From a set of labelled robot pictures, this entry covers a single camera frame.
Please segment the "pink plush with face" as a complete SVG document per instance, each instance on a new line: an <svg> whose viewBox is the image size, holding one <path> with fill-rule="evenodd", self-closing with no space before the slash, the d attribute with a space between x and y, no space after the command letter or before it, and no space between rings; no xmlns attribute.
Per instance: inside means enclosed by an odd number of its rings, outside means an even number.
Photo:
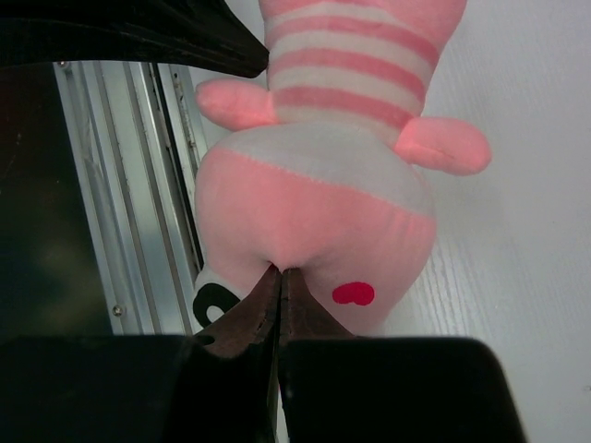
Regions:
<svg viewBox="0 0 591 443"><path fill-rule="evenodd" d="M265 86L198 85L203 116L227 135L196 176L205 263L199 322L229 310L269 268L299 269L319 303L354 333L376 328L434 245L422 169L485 170L471 124L423 113L463 1L263 1Z"/></svg>

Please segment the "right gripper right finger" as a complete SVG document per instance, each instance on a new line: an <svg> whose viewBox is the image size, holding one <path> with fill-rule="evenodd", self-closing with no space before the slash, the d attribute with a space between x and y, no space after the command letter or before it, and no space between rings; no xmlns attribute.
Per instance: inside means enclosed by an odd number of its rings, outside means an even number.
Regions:
<svg viewBox="0 0 591 443"><path fill-rule="evenodd" d="M279 380L292 442L586 442L590 372L519 375L468 337L347 331L282 278Z"/></svg>

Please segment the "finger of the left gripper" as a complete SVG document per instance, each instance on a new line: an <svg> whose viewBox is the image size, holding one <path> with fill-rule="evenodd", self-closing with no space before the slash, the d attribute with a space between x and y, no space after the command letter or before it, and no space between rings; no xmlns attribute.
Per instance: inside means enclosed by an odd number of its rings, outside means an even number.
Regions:
<svg viewBox="0 0 591 443"><path fill-rule="evenodd" d="M1 66L130 61L255 78L266 47L219 0L29 0L1 4Z"/></svg>

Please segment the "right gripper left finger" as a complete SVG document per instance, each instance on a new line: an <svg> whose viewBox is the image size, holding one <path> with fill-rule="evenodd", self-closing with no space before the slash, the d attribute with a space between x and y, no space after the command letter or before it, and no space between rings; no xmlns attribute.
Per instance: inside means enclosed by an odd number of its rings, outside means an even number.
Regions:
<svg viewBox="0 0 591 443"><path fill-rule="evenodd" d="M5 442L273 442L281 275L196 335L1 343Z"/></svg>

